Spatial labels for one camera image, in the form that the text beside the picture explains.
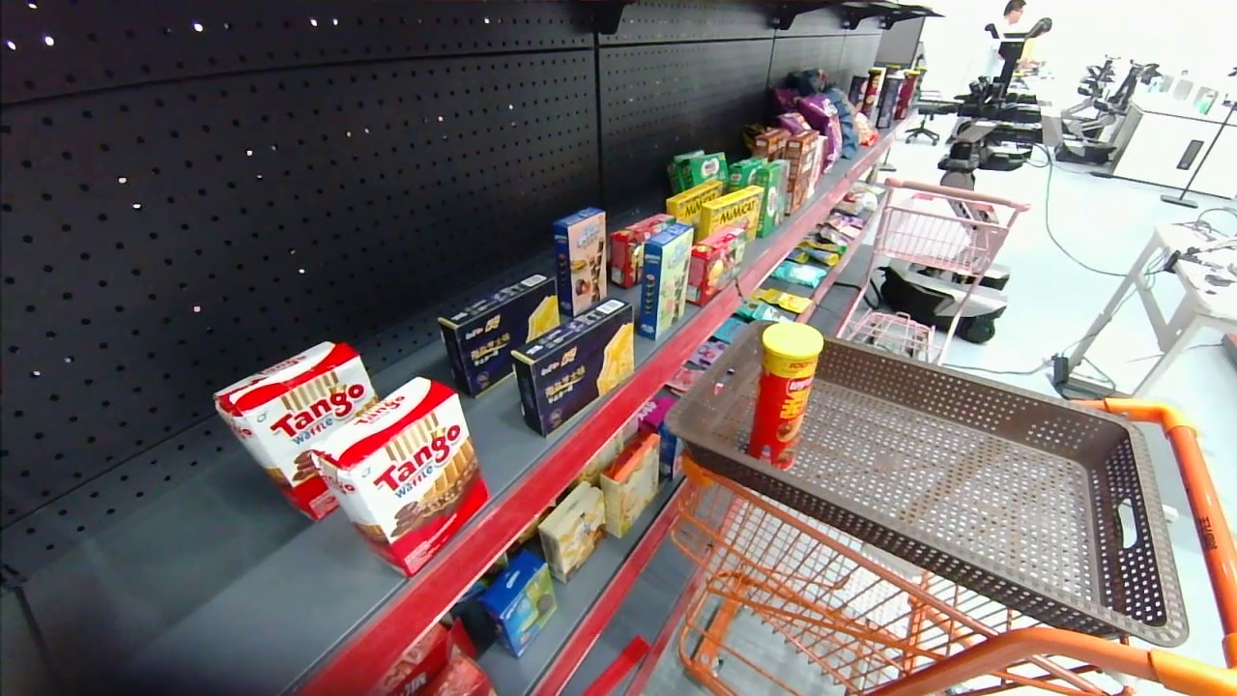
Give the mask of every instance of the white desk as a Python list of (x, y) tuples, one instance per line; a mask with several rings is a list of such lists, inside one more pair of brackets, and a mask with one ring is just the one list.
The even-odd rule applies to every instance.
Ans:
[[(1163, 351), (1150, 372), (1134, 389), (1133, 397), (1145, 397), (1150, 392), (1155, 382), (1173, 365), (1173, 361), (1194, 341), (1200, 328), (1212, 326), (1223, 333), (1237, 333), (1237, 273), (1228, 267), (1230, 263), (1237, 263), (1237, 248), (1221, 248), (1200, 253), (1202, 262), (1181, 260), (1178, 261), (1173, 273), (1159, 273), (1160, 277), (1166, 274), (1176, 277), (1185, 289), (1181, 302), (1173, 310), (1173, 315), (1166, 319), (1155, 302), (1155, 295), (1152, 294), (1149, 276), (1144, 272), (1147, 265), (1160, 252), (1168, 258), (1173, 251), (1184, 252), (1191, 246), (1201, 247), (1210, 241), (1202, 232), (1188, 226), (1160, 225), (1155, 227), (1155, 232), (1147, 241), (1143, 252), (1134, 260), (1126, 279), (1121, 281), (1103, 312), (1091, 323), (1086, 337), (1070, 354), (1070, 371), (1072, 372), (1082, 362), (1082, 357), (1095, 341), (1096, 335), (1112, 320), (1131, 287), (1142, 300), (1147, 320), (1150, 321), (1152, 329), (1155, 331), (1155, 340)], [(1230, 283), (1222, 284), (1223, 279), (1228, 279)]]

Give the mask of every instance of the pringles can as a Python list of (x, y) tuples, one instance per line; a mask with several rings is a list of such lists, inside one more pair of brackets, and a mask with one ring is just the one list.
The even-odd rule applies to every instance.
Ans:
[(779, 321), (761, 334), (763, 357), (747, 454), (788, 470), (794, 465), (825, 336), (808, 324)]

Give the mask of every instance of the perforated basket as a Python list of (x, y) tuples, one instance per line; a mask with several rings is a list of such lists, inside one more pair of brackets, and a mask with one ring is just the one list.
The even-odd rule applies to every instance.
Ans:
[(826, 337), (795, 465), (779, 471), (745, 454), (767, 325), (668, 415), (703, 467), (1048, 626), (1185, 640), (1136, 428)]

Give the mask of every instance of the red shelf edge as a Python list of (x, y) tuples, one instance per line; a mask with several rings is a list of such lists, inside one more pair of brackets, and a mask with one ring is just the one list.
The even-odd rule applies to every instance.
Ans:
[(377, 616), (366, 619), (345, 645), (324, 658), (298, 694), (334, 696), (367, 690), (395, 664), (403, 649), (423, 635), (492, 565), (528, 522), (544, 511), (579, 473), (583, 462), (630, 420), (696, 351), (713, 330), (742, 302), (738, 289), (755, 291), (794, 246), (815, 229), (815, 218), (828, 213), (863, 172), (877, 163), (897, 137), (894, 127), (855, 161), (834, 188), (816, 198), (793, 226), (782, 229), (764, 252), (752, 261), (736, 283), (672, 335), (636, 375), (575, 427), (533, 471), (511, 487), (421, 572), (402, 586)]

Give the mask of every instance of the orange cart handle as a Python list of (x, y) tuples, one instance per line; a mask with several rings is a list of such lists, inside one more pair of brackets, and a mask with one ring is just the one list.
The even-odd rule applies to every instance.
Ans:
[(1194, 513), (1194, 529), (1199, 534), (1202, 560), (1207, 564), (1211, 587), (1216, 593), (1220, 623), (1225, 629), (1225, 661), (1237, 666), (1237, 551), (1233, 550), (1228, 523), (1220, 508), (1220, 497), (1211, 482), (1211, 472), (1199, 449), (1197, 431), (1180, 412), (1164, 404), (1138, 399), (1105, 399), (1102, 402), (1076, 402), (1111, 414), (1119, 414), (1133, 422), (1154, 423), (1164, 429), (1178, 469), (1185, 497)]

